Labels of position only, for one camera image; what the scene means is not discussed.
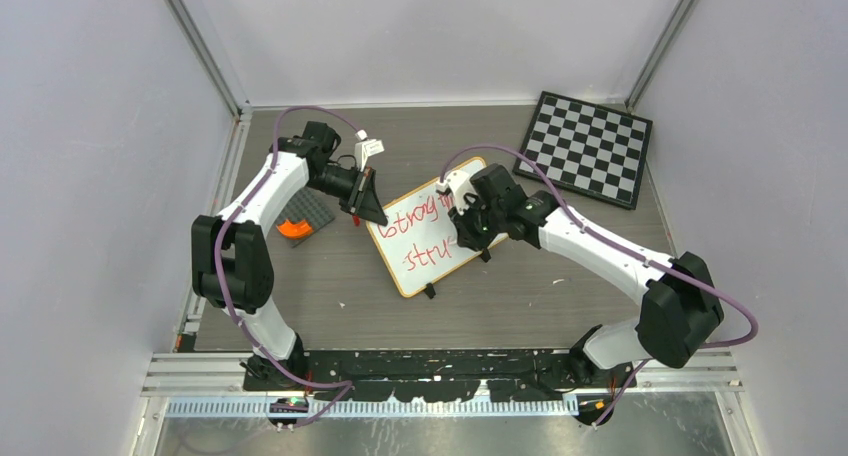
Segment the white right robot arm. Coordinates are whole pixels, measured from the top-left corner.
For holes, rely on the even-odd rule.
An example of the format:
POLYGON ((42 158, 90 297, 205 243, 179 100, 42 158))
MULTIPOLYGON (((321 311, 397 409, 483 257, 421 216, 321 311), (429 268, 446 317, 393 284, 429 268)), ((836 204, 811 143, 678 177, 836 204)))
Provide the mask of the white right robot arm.
POLYGON ((475 173, 454 170, 436 191, 452 202, 449 219, 459 246, 485 253, 506 235, 580 264, 635 302, 638 316, 594 326, 568 350, 565 363, 584 386, 598 385, 613 368, 635 360, 682 368, 724 319, 701 257, 641 247, 561 205, 552 192, 527 195, 500 164, 475 173))

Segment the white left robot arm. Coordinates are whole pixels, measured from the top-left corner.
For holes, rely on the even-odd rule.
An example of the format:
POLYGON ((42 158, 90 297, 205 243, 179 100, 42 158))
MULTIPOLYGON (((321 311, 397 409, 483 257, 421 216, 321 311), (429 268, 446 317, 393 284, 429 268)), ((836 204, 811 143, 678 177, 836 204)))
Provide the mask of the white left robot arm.
POLYGON ((385 225, 370 157, 384 144, 356 133, 354 165, 333 155, 341 141, 328 124, 306 123, 301 134, 274 141, 263 166, 242 193, 215 216, 191 226, 191 276, 195 295, 226 312, 253 348, 256 372, 280 388, 298 388, 307 374, 303 343, 272 298, 275 273, 266 238, 277 217, 302 189, 337 198, 340 209, 385 225))

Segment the white whiteboard orange frame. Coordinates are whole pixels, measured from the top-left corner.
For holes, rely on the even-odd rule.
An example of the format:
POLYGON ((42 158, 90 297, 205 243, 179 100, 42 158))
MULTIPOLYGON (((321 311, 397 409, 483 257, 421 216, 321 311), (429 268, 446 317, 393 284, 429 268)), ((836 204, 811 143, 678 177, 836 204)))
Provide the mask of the white whiteboard orange frame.
POLYGON ((437 193, 436 178, 384 206, 388 223, 366 228, 399 293, 413 297, 480 254, 458 245, 448 216, 449 196, 437 193))

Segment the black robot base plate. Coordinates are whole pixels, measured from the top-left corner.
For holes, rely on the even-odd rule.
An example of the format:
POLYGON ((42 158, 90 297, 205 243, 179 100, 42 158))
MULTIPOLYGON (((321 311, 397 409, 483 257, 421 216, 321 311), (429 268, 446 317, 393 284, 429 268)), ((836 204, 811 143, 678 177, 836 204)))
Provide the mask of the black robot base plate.
POLYGON ((313 350, 296 357, 292 373, 303 386, 252 355, 242 362, 246 391, 301 391, 329 402, 349 381, 345 401, 467 402, 480 390, 493 402, 544 402, 576 389, 611 393, 631 385, 633 366, 581 369, 565 350, 313 350))

